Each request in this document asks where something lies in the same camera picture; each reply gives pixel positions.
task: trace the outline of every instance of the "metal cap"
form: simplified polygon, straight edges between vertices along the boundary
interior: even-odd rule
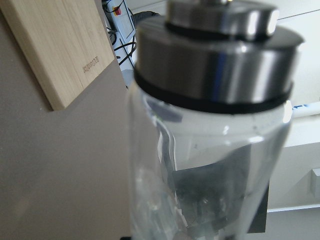
[[[189,8],[190,1],[185,2]],[[236,4],[242,13],[251,14],[251,8],[248,10],[251,2]],[[227,15],[224,16],[232,19],[225,7]],[[180,26],[172,28],[172,23],[168,25],[163,17],[140,23],[135,67],[137,84],[167,103],[213,113],[260,112],[288,99],[297,47],[303,42],[298,34],[282,27],[277,27],[273,36],[264,40],[203,33],[208,32]]]
[[[254,40],[275,31],[276,7],[250,1],[169,0],[166,22],[176,27]]]

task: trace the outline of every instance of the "beige wall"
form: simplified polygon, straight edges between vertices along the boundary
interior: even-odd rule
[[[127,90],[118,63],[52,111],[1,12],[0,36],[0,240],[128,236]]]

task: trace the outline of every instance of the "white surface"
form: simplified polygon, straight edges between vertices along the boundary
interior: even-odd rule
[[[320,208],[272,212],[266,215],[265,233],[246,234],[245,240],[318,240]]]
[[[279,21],[279,25],[296,31],[305,40],[293,75],[292,105],[314,103],[320,99],[320,10]]]
[[[157,2],[154,4],[133,8],[132,12],[134,14],[136,14],[136,13],[140,13],[140,12],[144,12],[144,11],[152,11],[152,12],[158,13],[160,15],[165,15],[166,14],[166,5],[167,5],[167,1],[160,1],[160,2]]]
[[[145,7],[151,4],[164,2],[163,0],[126,0],[125,1],[131,10]]]
[[[270,179],[268,209],[314,205],[311,192],[311,170],[320,168],[320,143],[285,147]]]
[[[280,10],[279,18],[287,18],[298,14],[308,13],[320,9],[320,0],[253,0],[268,3]]]
[[[320,115],[294,118],[284,147],[320,143]]]

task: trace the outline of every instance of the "clear plastic bottle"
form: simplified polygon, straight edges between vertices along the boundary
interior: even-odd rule
[[[244,238],[288,133],[302,42],[274,33],[275,12],[169,0],[166,20],[140,24],[128,97],[133,240]]]
[[[242,239],[287,136],[292,107],[189,110],[130,88],[134,240]]]

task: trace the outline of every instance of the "wooden board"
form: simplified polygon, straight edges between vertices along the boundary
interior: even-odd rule
[[[54,110],[115,59],[95,0],[0,0],[0,8]]]

